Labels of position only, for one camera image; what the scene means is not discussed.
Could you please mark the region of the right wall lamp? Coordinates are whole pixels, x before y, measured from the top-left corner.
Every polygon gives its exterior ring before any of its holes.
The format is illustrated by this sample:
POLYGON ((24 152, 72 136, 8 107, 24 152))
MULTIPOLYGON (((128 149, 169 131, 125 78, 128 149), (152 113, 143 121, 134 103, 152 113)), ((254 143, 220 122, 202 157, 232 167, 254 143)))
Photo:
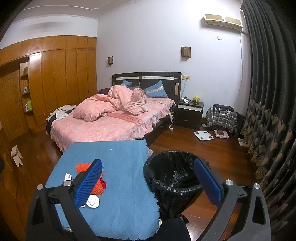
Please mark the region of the right wall lamp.
POLYGON ((182 46, 181 47, 181 57, 185 59, 191 58, 191 47, 182 46))

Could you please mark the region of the clothes pile on bed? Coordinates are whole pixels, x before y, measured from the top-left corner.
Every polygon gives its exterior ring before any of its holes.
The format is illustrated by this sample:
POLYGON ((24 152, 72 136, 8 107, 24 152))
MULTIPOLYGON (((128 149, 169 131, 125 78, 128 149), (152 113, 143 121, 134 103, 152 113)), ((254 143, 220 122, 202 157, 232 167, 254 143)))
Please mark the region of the clothes pile on bed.
POLYGON ((62 107, 55 109, 52 113, 48 115, 46 121, 49 121, 53 116, 56 116, 57 120, 61 120, 68 116, 67 112, 72 112, 76 108, 74 104, 66 104, 62 107))

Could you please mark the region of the wooden wardrobe wall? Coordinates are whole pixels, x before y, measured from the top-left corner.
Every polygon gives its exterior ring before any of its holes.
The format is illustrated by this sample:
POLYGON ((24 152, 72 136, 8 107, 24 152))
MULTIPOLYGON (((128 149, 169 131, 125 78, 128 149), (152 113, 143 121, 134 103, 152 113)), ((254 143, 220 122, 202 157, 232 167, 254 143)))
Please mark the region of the wooden wardrobe wall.
POLYGON ((95 37, 49 36, 1 49, 1 124, 8 140, 39 130, 55 109, 97 92, 95 37))

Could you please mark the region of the red garment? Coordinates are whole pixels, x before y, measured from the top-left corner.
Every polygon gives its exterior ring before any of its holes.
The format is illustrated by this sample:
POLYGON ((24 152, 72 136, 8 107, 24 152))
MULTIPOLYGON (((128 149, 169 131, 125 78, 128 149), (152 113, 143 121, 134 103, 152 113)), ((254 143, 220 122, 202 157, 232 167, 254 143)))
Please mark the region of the red garment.
POLYGON ((104 190, 104 189, 106 189, 106 182, 103 180, 103 175, 104 175, 104 171, 102 171, 99 181, 101 183, 102 189, 104 190))

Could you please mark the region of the black bedside table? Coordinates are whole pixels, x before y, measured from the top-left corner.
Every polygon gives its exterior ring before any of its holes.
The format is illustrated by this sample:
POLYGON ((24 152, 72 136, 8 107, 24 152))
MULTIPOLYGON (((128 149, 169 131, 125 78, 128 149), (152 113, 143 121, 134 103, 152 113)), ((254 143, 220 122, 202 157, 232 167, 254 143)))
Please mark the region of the black bedside table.
POLYGON ((202 123, 202 115, 204 110, 203 102, 189 101, 185 103, 179 100, 176 109, 175 125, 193 130, 199 130, 202 123))

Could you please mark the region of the yellow plush toy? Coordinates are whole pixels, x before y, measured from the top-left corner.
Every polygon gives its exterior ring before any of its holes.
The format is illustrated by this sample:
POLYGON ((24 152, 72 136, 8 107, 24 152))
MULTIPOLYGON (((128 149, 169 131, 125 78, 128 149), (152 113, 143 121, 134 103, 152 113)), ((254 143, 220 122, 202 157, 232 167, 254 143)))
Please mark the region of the yellow plush toy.
POLYGON ((199 101, 200 101, 200 97, 198 97, 198 96, 193 97, 194 103, 198 103, 199 101))

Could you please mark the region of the orange knitted cloth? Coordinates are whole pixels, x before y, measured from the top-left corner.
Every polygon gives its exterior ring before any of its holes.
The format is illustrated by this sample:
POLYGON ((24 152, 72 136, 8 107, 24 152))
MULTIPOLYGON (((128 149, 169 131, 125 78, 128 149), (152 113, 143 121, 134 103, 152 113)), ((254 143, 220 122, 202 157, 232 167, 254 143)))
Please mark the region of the orange knitted cloth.
MULTIPOLYGON (((80 163, 75 166, 75 169, 77 174, 80 174, 82 172, 86 172, 90 166, 91 166, 91 163, 80 163)), ((83 187, 85 187, 86 190, 90 190, 90 187, 92 187, 93 189, 92 189, 92 192, 90 193, 91 195, 104 194, 104 190, 102 189, 101 183, 99 181, 102 171, 97 169, 92 170, 86 176, 86 181, 84 182, 83 187)))

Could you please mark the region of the book on floor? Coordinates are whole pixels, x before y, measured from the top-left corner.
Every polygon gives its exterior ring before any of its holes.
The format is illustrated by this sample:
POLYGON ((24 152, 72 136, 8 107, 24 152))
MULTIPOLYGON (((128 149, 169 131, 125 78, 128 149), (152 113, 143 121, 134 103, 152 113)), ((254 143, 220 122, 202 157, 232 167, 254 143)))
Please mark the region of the book on floor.
POLYGON ((215 133, 215 137, 217 138, 229 139, 229 135, 226 131, 214 130, 214 133, 215 133))

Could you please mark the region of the wall air conditioner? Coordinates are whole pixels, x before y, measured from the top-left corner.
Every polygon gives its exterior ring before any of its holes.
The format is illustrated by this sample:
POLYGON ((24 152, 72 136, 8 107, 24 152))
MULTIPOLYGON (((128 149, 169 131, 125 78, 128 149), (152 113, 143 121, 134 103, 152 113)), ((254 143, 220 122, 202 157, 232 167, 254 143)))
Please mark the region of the wall air conditioner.
POLYGON ((205 14, 204 20, 205 24, 208 26, 226 28, 237 32, 241 32, 243 30, 243 25, 239 19, 221 15, 205 14))

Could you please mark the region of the dark patterned curtain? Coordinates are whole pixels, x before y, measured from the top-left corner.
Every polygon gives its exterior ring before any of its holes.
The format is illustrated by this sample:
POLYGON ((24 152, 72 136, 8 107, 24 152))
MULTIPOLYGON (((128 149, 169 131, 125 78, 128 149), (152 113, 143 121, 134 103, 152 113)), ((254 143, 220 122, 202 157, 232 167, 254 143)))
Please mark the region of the dark patterned curtain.
POLYGON ((295 231, 295 41, 266 1, 244 1, 251 87, 242 134, 274 240, 295 231))

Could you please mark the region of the white tissue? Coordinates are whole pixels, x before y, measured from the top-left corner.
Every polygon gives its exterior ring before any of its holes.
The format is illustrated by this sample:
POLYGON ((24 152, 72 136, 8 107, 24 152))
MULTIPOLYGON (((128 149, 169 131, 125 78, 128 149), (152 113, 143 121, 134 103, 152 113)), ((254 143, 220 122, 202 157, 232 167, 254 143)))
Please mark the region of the white tissue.
POLYGON ((86 205, 89 208, 98 208, 100 205, 100 199, 96 195, 90 195, 86 201, 86 205))

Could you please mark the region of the blue pillow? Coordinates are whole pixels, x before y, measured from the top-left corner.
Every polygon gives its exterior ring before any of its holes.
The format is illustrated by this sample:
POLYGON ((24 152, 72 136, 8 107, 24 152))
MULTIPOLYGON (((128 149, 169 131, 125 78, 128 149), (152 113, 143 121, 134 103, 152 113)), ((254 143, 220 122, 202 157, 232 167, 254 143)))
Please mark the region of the blue pillow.
POLYGON ((131 85, 132 85, 132 81, 127 81, 127 80, 123 80, 123 82, 121 84, 121 86, 124 86, 127 88, 131 87, 131 85))
POLYGON ((144 91, 148 98, 155 98, 155 97, 167 98, 168 97, 161 80, 156 84, 154 84, 153 86, 146 88, 144 91))

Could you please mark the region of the wall lamp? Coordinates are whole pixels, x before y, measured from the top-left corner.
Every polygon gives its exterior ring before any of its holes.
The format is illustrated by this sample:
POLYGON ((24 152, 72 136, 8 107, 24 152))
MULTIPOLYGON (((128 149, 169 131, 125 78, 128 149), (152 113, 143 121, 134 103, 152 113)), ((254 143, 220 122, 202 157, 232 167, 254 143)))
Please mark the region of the wall lamp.
POLYGON ((114 63, 114 58, 113 58, 113 56, 109 56, 109 57, 107 57, 107 63, 108 63, 108 65, 112 65, 112 64, 114 63))
POLYGON ((191 47, 182 46, 181 47, 181 57, 185 59, 191 58, 191 47))

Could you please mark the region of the black trash bin with bag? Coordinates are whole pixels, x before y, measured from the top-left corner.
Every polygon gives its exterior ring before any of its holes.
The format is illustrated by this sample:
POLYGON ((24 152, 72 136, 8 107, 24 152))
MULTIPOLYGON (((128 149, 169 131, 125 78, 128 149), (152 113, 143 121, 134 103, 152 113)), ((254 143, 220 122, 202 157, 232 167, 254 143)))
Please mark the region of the black trash bin with bag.
POLYGON ((164 151, 150 156, 144 164, 144 177, 158 200, 160 219, 179 218, 203 192, 194 172, 197 155, 185 151, 164 151))

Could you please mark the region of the left wall lamp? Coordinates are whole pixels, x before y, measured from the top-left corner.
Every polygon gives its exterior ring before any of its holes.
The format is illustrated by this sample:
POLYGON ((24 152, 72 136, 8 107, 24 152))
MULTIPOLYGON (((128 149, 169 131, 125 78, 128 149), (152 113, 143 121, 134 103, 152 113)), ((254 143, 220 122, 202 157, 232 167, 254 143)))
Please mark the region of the left wall lamp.
POLYGON ((114 58, 113 58, 113 56, 109 56, 109 57, 107 57, 107 63, 108 63, 108 65, 112 65, 112 64, 114 63, 114 58))

